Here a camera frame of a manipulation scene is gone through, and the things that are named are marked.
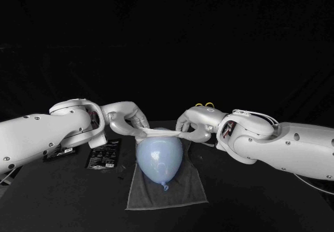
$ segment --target towel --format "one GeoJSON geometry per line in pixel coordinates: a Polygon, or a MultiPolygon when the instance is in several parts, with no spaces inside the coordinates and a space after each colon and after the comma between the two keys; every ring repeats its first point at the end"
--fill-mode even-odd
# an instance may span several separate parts
{"type": "Polygon", "coordinates": [[[154,183],[136,164],[133,182],[129,193],[126,210],[153,210],[182,207],[192,204],[209,203],[199,171],[189,159],[192,142],[180,139],[183,143],[183,161],[175,178],[169,181],[169,190],[154,183]]]}

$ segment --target blue balloon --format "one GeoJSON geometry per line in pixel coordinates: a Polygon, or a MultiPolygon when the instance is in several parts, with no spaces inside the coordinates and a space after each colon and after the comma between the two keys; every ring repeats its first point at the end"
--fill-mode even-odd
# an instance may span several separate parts
{"type": "Polygon", "coordinates": [[[166,182],[176,176],[183,161],[183,143],[177,137],[146,138],[137,145],[137,162],[147,177],[169,189],[166,182]]]}

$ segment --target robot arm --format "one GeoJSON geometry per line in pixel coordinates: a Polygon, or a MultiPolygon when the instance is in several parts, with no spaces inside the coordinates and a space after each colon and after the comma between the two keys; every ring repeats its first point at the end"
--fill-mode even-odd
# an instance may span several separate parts
{"type": "Polygon", "coordinates": [[[278,123],[270,116],[242,110],[234,110],[228,115],[211,107],[196,106],[177,120],[176,130],[182,129],[179,136],[195,142],[208,141],[208,133],[216,133],[216,148],[245,164],[254,164],[260,159],[278,170],[316,179],[334,180],[331,128],[278,123]],[[222,117],[221,121],[219,117],[209,120],[213,110],[216,116],[222,117]],[[271,123],[257,115],[267,117],[271,123]],[[196,129],[195,125],[196,131],[189,133],[189,124],[205,124],[205,127],[196,129]]]}
{"type": "Polygon", "coordinates": [[[0,173],[41,158],[59,144],[77,147],[88,143],[91,148],[104,145],[108,124],[118,134],[147,136],[139,129],[149,128],[146,115],[130,101],[100,107],[87,99],[72,99],[54,105],[49,113],[26,115],[0,123],[0,173]]]}

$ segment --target black table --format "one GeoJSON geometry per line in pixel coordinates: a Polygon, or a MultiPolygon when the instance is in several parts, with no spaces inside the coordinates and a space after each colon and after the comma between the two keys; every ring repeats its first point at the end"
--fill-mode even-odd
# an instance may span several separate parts
{"type": "MultiPolygon", "coordinates": [[[[176,121],[150,122],[152,128],[173,130],[175,125],[176,121]]],[[[226,152],[196,143],[189,155],[209,203],[126,210],[136,140],[110,127],[105,133],[108,139],[123,138],[118,168],[85,168],[88,144],[75,156],[25,165],[0,200],[0,231],[333,231],[334,212],[291,173],[261,161],[242,164],[226,152]]]]}

